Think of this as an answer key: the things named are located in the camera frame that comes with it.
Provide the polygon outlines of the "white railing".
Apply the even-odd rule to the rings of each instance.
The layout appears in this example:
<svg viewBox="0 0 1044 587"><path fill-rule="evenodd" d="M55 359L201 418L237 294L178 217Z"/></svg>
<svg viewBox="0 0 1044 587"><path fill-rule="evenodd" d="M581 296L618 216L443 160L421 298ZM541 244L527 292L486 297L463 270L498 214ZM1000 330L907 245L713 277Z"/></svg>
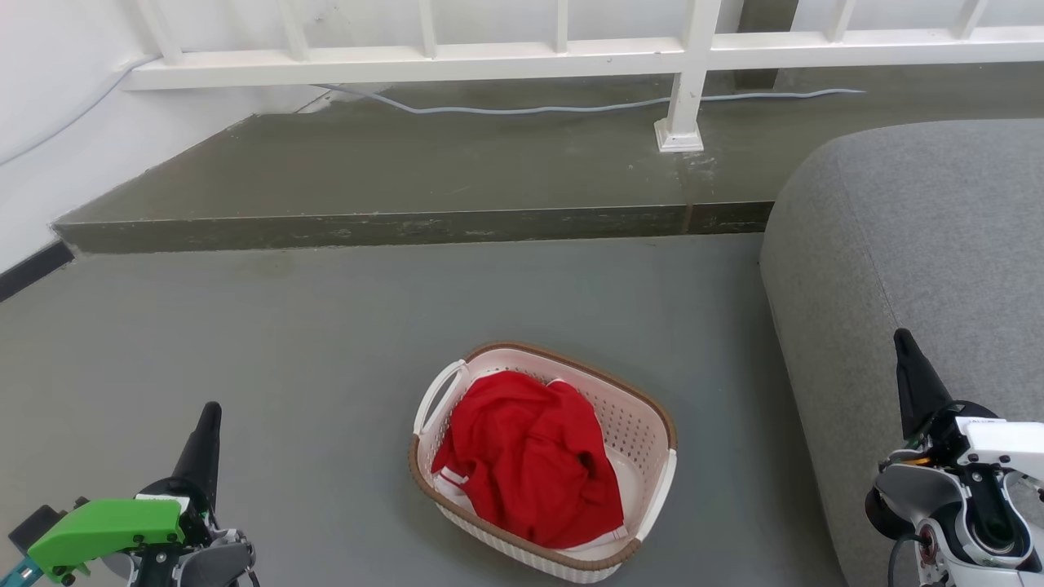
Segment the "white railing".
<svg viewBox="0 0 1044 587"><path fill-rule="evenodd" d="M702 88L712 71L1044 62L1044 25L983 26L989 0L963 0L944 29L851 29L858 0L839 0L821 31L716 33L723 0L688 0L679 38L571 40L569 1L556 0L551 43L443 44L431 0L418 0L421 44L314 48L294 0L276 0L287 46L279 50L186 50L159 0L135 0L159 47L130 68L127 90L319 86L335 83L455 83L482 79L633 77L670 74L666 117L655 125L661 152L699 152Z"/></svg>

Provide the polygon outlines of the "white brown-rimmed laundry basket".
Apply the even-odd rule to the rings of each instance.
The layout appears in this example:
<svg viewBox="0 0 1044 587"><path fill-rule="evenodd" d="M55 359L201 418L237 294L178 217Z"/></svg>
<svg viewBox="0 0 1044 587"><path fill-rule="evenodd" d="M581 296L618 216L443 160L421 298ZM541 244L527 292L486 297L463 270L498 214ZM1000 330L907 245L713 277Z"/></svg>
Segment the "white brown-rimmed laundry basket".
<svg viewBox="0 0 1044 587"><path fill-rule="evenodd" d="M603 431L608 460L622 491L626 529L622 538L582 551L543 549L487 523L440 493L431 465L444 441L451 413L475 380L507 370L525 373L541 382L562 379L577 388L592 404ZM448 363L429 384L416 412L408 465L422 493L451 523L537 571L586 585L618 571L648 538L674 482L677 446L674 421L641 390L590 365L528 343L492 342L455 363Z"/></svg>

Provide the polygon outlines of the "grey fabric sofa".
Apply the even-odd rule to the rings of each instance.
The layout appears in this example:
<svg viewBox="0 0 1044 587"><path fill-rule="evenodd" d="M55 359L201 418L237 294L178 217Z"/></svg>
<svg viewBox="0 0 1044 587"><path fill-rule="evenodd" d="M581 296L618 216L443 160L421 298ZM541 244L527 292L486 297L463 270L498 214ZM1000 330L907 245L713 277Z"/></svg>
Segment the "grey fabric sofa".
<svg viewBox="0 0 1044 587"><path fill-rule="evenodd" d="M865 495L902 444L892 334L955 399L1044 422L1044 119L939 121L821 146L760 271L847 587L885 587Z"/></svg>

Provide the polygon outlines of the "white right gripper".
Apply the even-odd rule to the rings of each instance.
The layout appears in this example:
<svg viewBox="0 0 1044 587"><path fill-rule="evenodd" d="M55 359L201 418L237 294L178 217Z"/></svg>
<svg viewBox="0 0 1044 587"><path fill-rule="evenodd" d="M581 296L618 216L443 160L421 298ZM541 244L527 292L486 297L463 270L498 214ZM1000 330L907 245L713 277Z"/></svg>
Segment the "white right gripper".
<svg viewBox="0 0 1044 587"><path fill-rule="evenodd" d="M968 401L954 401L908 329L894 333L903 464L952 474L968 466L1016 472L1044 490L1044 423L1011 422Z"/></svg>

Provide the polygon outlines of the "black wall skirting strip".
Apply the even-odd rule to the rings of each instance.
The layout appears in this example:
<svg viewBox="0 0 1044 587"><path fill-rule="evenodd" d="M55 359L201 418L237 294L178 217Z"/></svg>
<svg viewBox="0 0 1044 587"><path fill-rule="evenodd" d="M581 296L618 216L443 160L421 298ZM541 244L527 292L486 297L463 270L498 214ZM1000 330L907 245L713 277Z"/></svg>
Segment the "black wall skirting strip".
<svg viewBox="0 0 1044 587"><path fill-rule="evenodd" d="M0 303L21 294L30 285L48 277L52 272L60 271L75 258L73 250L63 241L53 242L39 250L10 271L0 272Z"/></svg>

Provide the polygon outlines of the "red garment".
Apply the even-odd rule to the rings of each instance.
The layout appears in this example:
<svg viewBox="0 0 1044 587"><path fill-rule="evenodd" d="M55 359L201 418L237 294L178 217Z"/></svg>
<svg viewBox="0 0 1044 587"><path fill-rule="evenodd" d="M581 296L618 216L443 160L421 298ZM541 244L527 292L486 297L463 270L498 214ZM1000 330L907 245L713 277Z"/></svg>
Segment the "red garment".
<svg viewBox="0 0 1044 587"><path fill-rule="evenodd" d="M593 549L627 534L595 410L562 379L502 371L475 380L430 471L444 497L544 549Z"/></svg>

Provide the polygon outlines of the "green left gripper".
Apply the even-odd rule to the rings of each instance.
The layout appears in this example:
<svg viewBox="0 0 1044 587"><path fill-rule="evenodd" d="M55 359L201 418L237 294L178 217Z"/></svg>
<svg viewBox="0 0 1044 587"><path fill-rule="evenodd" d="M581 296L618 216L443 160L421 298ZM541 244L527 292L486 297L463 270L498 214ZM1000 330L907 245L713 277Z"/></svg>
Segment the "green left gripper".
<svg viewBox="0 0 1044 587"><path fill-rule="evenodd" d="M128 587L175 587L190 554L214 542L219 489L219 402L205 404L170 477L130 499L78 499L73 510L42 504L11 530L22 560L8 587L34 587L42 579L72 587L88 563L108 556L130 559Z"/></svg>

